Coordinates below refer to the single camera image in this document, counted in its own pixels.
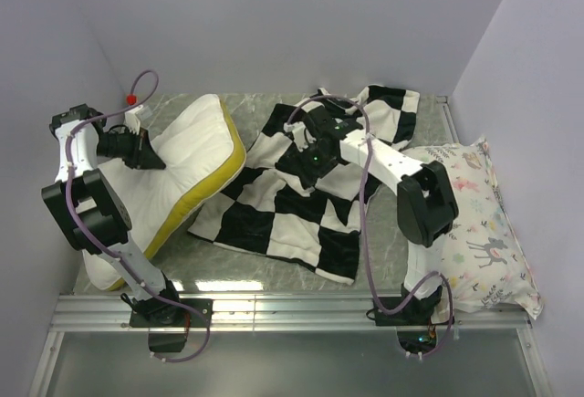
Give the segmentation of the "black white checkered pillowcase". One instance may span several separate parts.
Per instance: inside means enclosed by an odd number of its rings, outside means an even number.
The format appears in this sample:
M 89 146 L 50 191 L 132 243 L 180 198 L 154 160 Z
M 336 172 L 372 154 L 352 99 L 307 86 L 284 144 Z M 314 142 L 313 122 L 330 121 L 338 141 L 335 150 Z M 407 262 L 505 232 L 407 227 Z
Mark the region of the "black white checkered pillowcase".
M 303 266 L 330 281 L 352 285 L 360 260 L 359 201 L 381 186 L 362 169 L 339 164 L 306 190 L 297 170 L 282 157 L 294 150 L 283 132 L 290 115 L 303 110 L 277 103 L 247 150 L 245 166 L 218 194 L 207 200 L 191 235 L 215 246 Z

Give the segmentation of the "white pillow yellow edge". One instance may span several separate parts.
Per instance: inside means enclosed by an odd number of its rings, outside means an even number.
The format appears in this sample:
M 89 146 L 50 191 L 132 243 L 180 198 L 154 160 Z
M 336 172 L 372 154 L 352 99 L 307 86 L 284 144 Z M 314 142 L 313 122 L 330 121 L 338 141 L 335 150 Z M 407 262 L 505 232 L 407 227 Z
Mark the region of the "white pillow yellow edge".
M 134 170 L 122 160 L 99 168 L 127 208 L 131 236 L 153 258 L 170 236 L 207 200 L 235 179 L 245 147 L 219 96 L 196 99 L 151 142 L 163 170 Z

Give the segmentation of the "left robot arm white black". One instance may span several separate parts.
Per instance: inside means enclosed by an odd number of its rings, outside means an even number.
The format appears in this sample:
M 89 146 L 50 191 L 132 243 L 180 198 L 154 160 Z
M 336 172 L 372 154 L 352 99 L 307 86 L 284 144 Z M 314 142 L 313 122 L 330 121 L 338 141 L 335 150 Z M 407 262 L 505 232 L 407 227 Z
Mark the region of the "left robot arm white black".
M 122 299 L 133 312 L 172 326 L 182 319 L 184 304 L 133 240 L 130 214 L 99 169 L 98 158 L 120 159 L 135 170 L 162 170 L 165 164 L 145 129 L 116 125 L 105 130 L 106 120 L 86 104 L 52 118 L 59 166 L 41 196 L 69 244 L 109 264 L 129 285 L 132 293 Z

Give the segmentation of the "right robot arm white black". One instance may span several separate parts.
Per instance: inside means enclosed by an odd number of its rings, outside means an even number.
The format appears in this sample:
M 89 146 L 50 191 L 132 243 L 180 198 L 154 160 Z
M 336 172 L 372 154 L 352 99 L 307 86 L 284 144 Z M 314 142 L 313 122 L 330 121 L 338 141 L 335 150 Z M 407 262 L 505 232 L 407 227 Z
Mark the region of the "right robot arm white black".
M 432 298 L 440 298 L 447 283 L 441 272 L 443 244 L 459 215 L 444 166 L 415 160 L 378 140 L 367 120 L 337 121 L 322 107 L 300 122 L 288 120 L 284 132 L 296 145 L 303 186 L 314 185 L 339 163 L 350 163 L 361 168 L 363 181 L 373 176 L 395 194 L 398 226 L 408 241 L 406 295 L 395 308 L 385 307 L 379 296 L 373 301 L 386 316 L 402 312 L 411 323 L 423 323 L 433 314 Z

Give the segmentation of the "floral printed pillow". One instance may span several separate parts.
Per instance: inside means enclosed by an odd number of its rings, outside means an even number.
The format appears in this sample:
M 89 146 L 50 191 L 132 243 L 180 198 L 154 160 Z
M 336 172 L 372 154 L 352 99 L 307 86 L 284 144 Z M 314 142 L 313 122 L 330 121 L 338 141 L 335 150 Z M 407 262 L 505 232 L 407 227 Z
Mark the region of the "floral printed pillow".
M 453 291 L 454 308 L 473 313 L 513 304 L 537 319 L 543 302 L 504 208 L 486 139 L 405 153 L 442 163 L 454 190 L 459 215 L 445 239 L 441 269 Z

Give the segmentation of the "aluminium right side rail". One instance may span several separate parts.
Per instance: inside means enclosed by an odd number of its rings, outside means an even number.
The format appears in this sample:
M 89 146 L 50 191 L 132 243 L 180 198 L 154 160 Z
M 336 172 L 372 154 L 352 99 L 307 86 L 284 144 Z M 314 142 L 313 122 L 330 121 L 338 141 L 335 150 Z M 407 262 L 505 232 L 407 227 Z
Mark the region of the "aluminium right side rail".
M 435 98 L 448 142 L 459 143 L 460 138 L 449 106 L 449 98 L 447 96 L 436 96 Z

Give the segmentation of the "aluminium rail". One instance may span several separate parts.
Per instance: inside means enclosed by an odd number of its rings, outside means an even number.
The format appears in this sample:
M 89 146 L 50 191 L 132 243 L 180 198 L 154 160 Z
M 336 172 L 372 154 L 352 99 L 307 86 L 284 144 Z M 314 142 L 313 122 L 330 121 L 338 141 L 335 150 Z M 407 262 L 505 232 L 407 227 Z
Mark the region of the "aluminium rail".
M 300 332 L 377 330 L 366 317 L 372 301 L 359 294 L 262 295 L 218 293 L 213 332 Z M 113 296 L 62 296 L 49 329 L 54 332 L 146 332 L 130 324 L 130 307 Z
M 448 142 L 459 143 L 460 138 L 449 106 L 449 98 L 447 96 L 436 96 L 435 98 Z

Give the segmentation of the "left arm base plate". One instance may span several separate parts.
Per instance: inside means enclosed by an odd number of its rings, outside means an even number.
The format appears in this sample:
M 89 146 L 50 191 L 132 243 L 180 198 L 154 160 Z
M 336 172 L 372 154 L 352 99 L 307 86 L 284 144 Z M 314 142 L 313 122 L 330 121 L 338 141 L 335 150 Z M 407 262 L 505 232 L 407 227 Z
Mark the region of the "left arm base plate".
M 183 298 L 182 302 L 189 308 L 196 310 L 196 313 L 190 312 L 190 328 L 205 328 L 213 315 L 214 301 L 210 298 Z M 168 322 L 162 322 L 156 319 L 146 319 L 145 317 L 131 312 L 129 326 L 131 328 L 150 328 L 150 329 L 167 329 L 167 328 L 184 328 L 186 326 L 186 310 L 179 308 L 174 317 Z

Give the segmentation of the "aluminium front rail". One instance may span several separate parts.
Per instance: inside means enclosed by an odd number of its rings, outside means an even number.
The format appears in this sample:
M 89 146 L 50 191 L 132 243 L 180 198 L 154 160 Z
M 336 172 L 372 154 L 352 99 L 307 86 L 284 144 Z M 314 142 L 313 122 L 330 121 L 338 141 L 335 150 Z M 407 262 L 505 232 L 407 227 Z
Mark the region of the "aluminium front rail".
M 359 294 L 262 295 L 218 293 L 213 332 L 300 332 L 377 330 L 366 317 L 372 301 Z M 130 324 L 130 307 L 113 296 L 62 296 L 49 329 L 54 332 L 146 332 Z

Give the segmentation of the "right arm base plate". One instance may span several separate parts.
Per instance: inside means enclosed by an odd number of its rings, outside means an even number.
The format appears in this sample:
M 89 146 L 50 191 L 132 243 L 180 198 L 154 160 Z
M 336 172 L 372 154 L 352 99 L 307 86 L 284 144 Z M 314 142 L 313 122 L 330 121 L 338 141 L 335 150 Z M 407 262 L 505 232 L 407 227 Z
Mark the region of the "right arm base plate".
M 431 316 L 439 302 L 439 298 L 412 298 L 402 310 L 395 314 L 388 315 L 374 306 L 365 313 L 365 316 L 374 321 L 377 327 L 423 326 L 430 323 Z

